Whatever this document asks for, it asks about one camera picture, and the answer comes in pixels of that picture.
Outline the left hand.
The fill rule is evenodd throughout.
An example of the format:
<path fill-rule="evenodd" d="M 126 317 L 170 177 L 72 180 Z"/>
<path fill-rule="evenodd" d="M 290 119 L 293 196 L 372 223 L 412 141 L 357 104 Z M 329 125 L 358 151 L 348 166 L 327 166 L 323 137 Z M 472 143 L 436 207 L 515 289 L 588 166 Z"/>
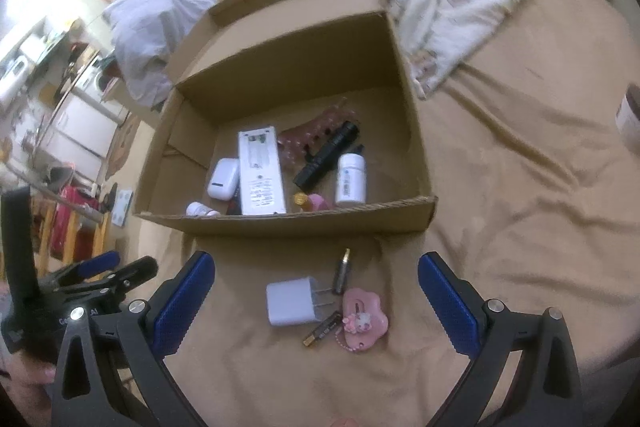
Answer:
<path fill-rule="evenodd" d="M 3 359 L 1 369 L 9 375 L 1 377 L 2 387 L 24 421 L 29 426 L 50 426 L 51 399 L 46 387 L 54 383 L 55 365 L 16 352 Z"/>

